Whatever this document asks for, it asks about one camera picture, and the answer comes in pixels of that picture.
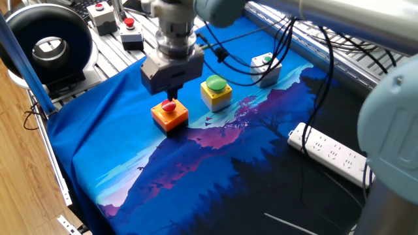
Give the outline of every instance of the white power strip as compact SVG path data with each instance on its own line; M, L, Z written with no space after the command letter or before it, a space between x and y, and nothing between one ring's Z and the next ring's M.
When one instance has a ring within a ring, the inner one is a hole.
M297 128L289 133L289 139L287 140L290 146L300 151L302 150L302 134L305 125L305 123L299 123ZM305 147L311 158L359 187L362 187L366 157L363 157L361 154L345 147L312 127L308 127L306 138L308 141ZM367 166L366 188L369 186L369 173L370 167Z

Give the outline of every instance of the screw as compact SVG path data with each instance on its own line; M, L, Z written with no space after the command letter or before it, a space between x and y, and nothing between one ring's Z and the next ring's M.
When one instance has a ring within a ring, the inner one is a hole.
M400 84L402 84L402 78L397 78L396 79L396 84L398 84L400 86Z

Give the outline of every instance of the electrical wire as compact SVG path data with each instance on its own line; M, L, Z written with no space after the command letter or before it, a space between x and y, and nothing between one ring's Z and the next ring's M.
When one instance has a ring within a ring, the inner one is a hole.
M292 25L295 23L295 19L293 18L292 19ZM209 31L209 33L211 34L211 36L213 36L213 38L215 39L215 41L217 42L217 44L222 48L222 49L224 49L226 52L228 52L227 51L227 49L222 45L222 43L217 39L217 37L214 35L214 33L212 32L212 30L210 29L210 27L209 27L209 25L206 23L206 22L204 22L204 24L205 24L205 26L206 26L206 28L208 29L208 31ZM209 46L209 48L213 48L213 46L211 45L211 44L209 44L208 42L207 42L207 46ZM235 56L231 56L231 58L233 59L233 60L235 60L237 63L239 63L239 64L241 64L241 65L243 65L243 66L247 66L247 67L250 67L250 68L259 68L259 67L264 67L265 65L259 65L259 66L251 66L251 65L248 65L247 63L243 63L242 61L240 61L240 60L238 60L237 58L235 58ZM228 67L230 67L230 65L228 64L228 63L226 63L226 61L223 61L224 62L224 64L226 65L226 66L228 66Z
M367 174L367 163L364 164L364 169L363 169L363 182L362 182L362 190L363 190L364 203L367 202L366 174Z
M235 67L233 67L232 65L230 65L228 62L226 62L226 61L223 61L223 64L225 64L228 68L230 68L230 69L232 69L232 70L234 70L235 72L239 72L239 73L241 73L241 74L247 74L247 75L267 75L269 72L271 72L273 69L275 69L275 68L277 68L279 65L280 65L280 63L283 61L282 59L284 59L284 57L287 55L287 52L289 51L289 47L290 47L290 43L291 43L291 38L292 38L292 35L293 35L293 25L294 25L294 23L295 23L295 21L296 20L292 20L292 22L286 27L286 29L285 29L285 32L283 32L283 35L281 36L281 39L280 39L280 41L279 41L279 45L278 45L278 47L276 48L276 51L273 53L273 56L272 56L272 60L270 61L270 63L269 63L269 66L268 66L268 68L267 68L267 70L265 71L265 72L257 72L257 73L253 73L253 72L246 72L246 71L242 71L242 70L239 70L239 69L237 69L237 68L235 68ZM283 49L283 47L281 47L278 51L277 51L277 49L280 47L280 45L281 45L281 43L282 43L282 41L283 41L283 38L284 38L284 36L285 36L285 33L287 32L289 30L289 33L288 33L288 35L287 35L287 38L286 38L286 40L285 40L285 43L284 44L286 44L286 41L287 41L287 49L285 50L285 53L284 53L284 55L282 56L282 59L281 59L281 61L279 61L277 64L275 64L273 67L271 67L271 65L272 65L272 62L274 61L274 59L279 55L279 53L281 52L281 50Z
M232 69L232 70L234 70L234 71L236 71L236 72L240 72L240 73L242 73L242 74L248 74L248 75L262 75L261 77L260 77L260 79L258 79L258 81L256 81L256 82L253 82L253 83L251 83L251 84L240 84L240 83L238 83L238 82L234 82L234 81L232 81L232 80L229 80L229 79L227 79L227 78L225 78L224 76L222 76L222 75L220 75L219 73L217 73L205 60L203 61L204 62L204 64L214 73L214 74L216 74L216 75L218 75L218 76L220 76L220 77L222 77L222 78L224 78L224 79L226 79L226 81L228 81L228 82L230 82L230 83L232 83L232 84L235 84L235 85L238 85L238 86L254 86L255 84L257 84L257 83L259 83L261 80L263 80L264 79L264 77L270 72L270 71L272 71L273 69L275 69L276 67L278 67L281 63L282 63L282 61L284 60L284 58L285 58L285 56L287 55L287 53L288 53L288 51L289 51L289 49L290 49L290 44L291 44L291 39L292 39L292 35L293 35L293 24L296 22L296 20L293 18L292 19L292 21L291 21L291 23L286 27L286 29L285 29L285 31L283 32L283 35L281 36L281 38L280 38L280 41L279 41L279 44L278 44L278 46L274 49L274 53L273 53L273 56L272 56L272 61L281 53L281 51L283 50L283 48L285 47L285 45L287 46L286 47L286 49L285 49L285 51L284 51L284 53L283 53L283 55L282 55L282 57L280 58L280 60L278 61L278 63L276 64L276 65L274 65L273 67L271 67L272 66L272 64L270 63L270 64L268 64L268 68L267 68L267 70L266 71L264 71L264 72L262 72L262 73L248 73L248 72L243 72L243 71L240 71L240 70L238 70L238 69L236 69L236 68L234 68L234 67L232 67L232 66L230 66L228 63L226 63L225 61L224 61L224 64L227 66L227 67L229 67L230 69ZM282 42L283 42L283 39L284 39L284 37L285 37L285 35L286 35L286 32L289 30L289 33L287 34L287 36L286 36L286 39L285 39L285 41L284 41L284 43L282 44ZM210 47L210 49L213 51L213 53L215 53L215 50L213 49L213 47L208 43L208 41L207 41L207 39L204 37L204 36L202 36L202 35L199 35L201 38L202 38L202 40L203 41L205 41L205 43L207 43L207 45L209 45L209 47Z
M355 198L355 196L353 194L351 194L348 189L346 189L341 183L339 183L338 181L336 181L336 179L334 179L333 177L331 177L328 173L326 173L325 171L321 170L322 173L328 177L330 180L332 180L336 185L340 186L340 188L342 190L344 190L356 203L357 205L360 206L361 209L363 209L363 205L360 203L359 200L357 200L357 198Z
M327 46L329 49L329 60L330 60L330 64L329 64L329 71L328 74L326 75L326 77L324 77L323 83L321 83L319 90L317 92L316 98L313 102L313 112L311 114L311 116L309 117L307 124L304 128L304 131L302 133L302 152L309 157L308 151L306 150L306 142L308 141L308 136L306 136L307 132L308 132L308 127L311 126L313 127L314 123L315 123L315 117L316 114L318 113L318 111L321 109L325 98L328 95L330 86L331 86L331 82L332 82L332 76L334 74L334 52L333 52L333 47L331 44L331 41L327 35L327 32L323 29L323 27L319 27L319 29L321 30L322 34L325 37L325 40L327 42ZM322 96L321 98L318 98L318 96L321 94L321 90L323 88L322 91ZM326 177L328 177L330 180L332 180L337 186L339 186L341 189L343 189L360 207L362 207L361 203L355 198L355 196L353 194L351 194L343 185L341 185L340 183L338 183L336 180L334 180L332 177L330 177L326 172L324 172L323 170L321 170L319 168L319 170L326 175ZM301 189L301 194L303 193L303 179L302 179L302 189ZM320 215L322 218L326 219L328 222L332 223L334 226L339 227L336 223L332 222L330 219L326 218L325 216L321 215L320 213L314 211L316 214Z
M394 57L392 55L392 53L389 50L385 50L387 56L389 56L389 59L391 59L392 65L393 67L396 67L396 60L394 60Z
M299 193L299 200L300 203L302 203L302 205L306 208L308 208L311 212L314 212L315 214L317 214L318 216L320 216L321 218L323 218L324 220L328 221L329 223L331 223L332 225L334 225L335 227L341 229L341 227L339 225L337 225L334 221L328 219L327 217L325 217L324 215L322 215L321 213L313 210L311 207L309 207L305 201L303 200L303 192L304 192L304 170L303 170L303 162L302 159L300 159L300 193Z
M368 188L370 189L373 183L373 171L370 169L370 172L368 174Z
M64 87L64 88L58 90L58 91L51 92L48 95L49 95L49 97L51 97L53 99L64 96L64 95L68 95L69 93L73 92L75 90L75 88L77 88L79 83L80 83L80 81L77 81L77 83L75 83L75 84L71 84L67 87Z
M370 57L370 59L372 59L374 61L374 63L376 63L380 69L387 74L387 70L386 68L372 55L370 54L370 52L368 52L367 50L365 50L364 48L362 48L361 46L359 46L357 43L353 42L349 37L347 37L346 35L339 33L339 35L343 38L345 38L347 41L349 41L350 43L352 43L352 45L356 46L359 50L361 50L364 54L366 54L368 57Z
M220 45L220 44L223 44L223 43L226 43L226 42L230 42L230 41L232 41L232 40L240 39L240 38L242 38L242 37L245 37L245 36L251 35L251 34L253 34L253 33L256 33L256 32L259 32L259 31L262 31L262 30L265 30L265 29L268 29L268 28L271 28L271 27L275 26L276 24L279 24L280 22L282 22L284 19L286 19L286 16L284 16L284 17L283 17L282 19L280 19L280 21L278 21L278 22L274 22L274 23L272 23L272 24L270 24L270 25L268 25L268 26L261 27L261 28L259 28L259 29L254 30L254 31L251 31L251 32L248 32L248 33L244 33L244 34L242 34L242 35L239 35L239 36L233 37L233 38L231 38L231 39L227 39L227 40L223 40L223 41L221 41L221 42L217 42L217 43L211 44L211 46L217 46L217 45ZM205 46L203 46L203 47L202 47L202 49L203 49L203 50L208 49L208 48L209 48L209 45L205 45Z
M35 102L32 106L31 106L31 110L30 111L25 111L25 114L28 114L27 116L26 116L26 118L25 118L25 121L24 121L24 128L26 129L26 130L28 130L28 131L34 131L34 130L37 130L37 129L39 129L39 127L36 127L36 128L30 128L30 127L26 127L26 123L27 123L27 121L29 120L29 117L33 114L33 115L40 115L40 113L37 113L37 112L35 112L35 107L36 107L36 105L38 105L38 102Z
M321 37L317 37L315 35L310 35L311 37L313 37L315 40L317 40L319 43L327 45L327 42L322 39ZM356 48L354 45L350 46L350 45L346 45L345 43L341 43L341 42L331 42L332 47L335 49L340 49L340 50L349 50L352 52L362 52L362 50ZM368 51L368 52L373 52L375 49L377 49L377 46L374 46L373 44L361 44L361 46L363 47L364 50Z
M319 30L321 30L322 34L324 34L324 37L325 37L325 39L327 41L327 46L328 46L328 49L329 49L329 61L330 61L330 63L329 63L329 71L328 71L328 74L324 78L324 79L327 79L328 78L327 83L326 83L326 86L324 88L325 90L324 90L323 95L320 98L317 106L315 106L315 104L314 104L313 112L312 112L311 116L309 117L308 122L305 125L305 128L303 130L303 134L302 134L302 149L303 149L303 152L307 156L309 156L309 155L308 155L308 151L306 151L306 141L307 141L307 139L306 139L306 131L308 130L308 127L309 126L313 127L313 125L314 125L313 120L314 120L316 114L318 113L319 109L321 109L321 107L322 107L322 105L323 105L323 103L325 101L325 98L328 95L329 89L331 87L332 76L334 74L334 51L332 49L332 45L331 45L330 39L329 39L329 37L327 35L327 32L323 29L323 27L319 27Z

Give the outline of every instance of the blue pole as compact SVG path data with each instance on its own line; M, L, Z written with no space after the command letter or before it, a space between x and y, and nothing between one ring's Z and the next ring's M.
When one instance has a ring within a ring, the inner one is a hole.
M19 42L16 40L16 37L8 26L3 15L0 17L0 42L22 77L25 79L27 85L31 88L31 91L46 114L54 112L56 109L52 104L51 99L42 87L38 76L33 70L29 60L27 60L24 51L20 47Z

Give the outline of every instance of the red button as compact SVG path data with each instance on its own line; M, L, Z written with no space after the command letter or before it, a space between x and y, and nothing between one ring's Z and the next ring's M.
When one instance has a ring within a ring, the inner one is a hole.
M132 27L133 24L135 23L134 19L132 18L126 18L123 22L125 23L127 27Z
M166 112L173 112L176 109L176 102L167 99L161 103L161 108Z
M95 5L95 7L96 7L96 10L103 10L103 9L105 9L105 6L103 6L103 4L101 4L101 3L97 3Z

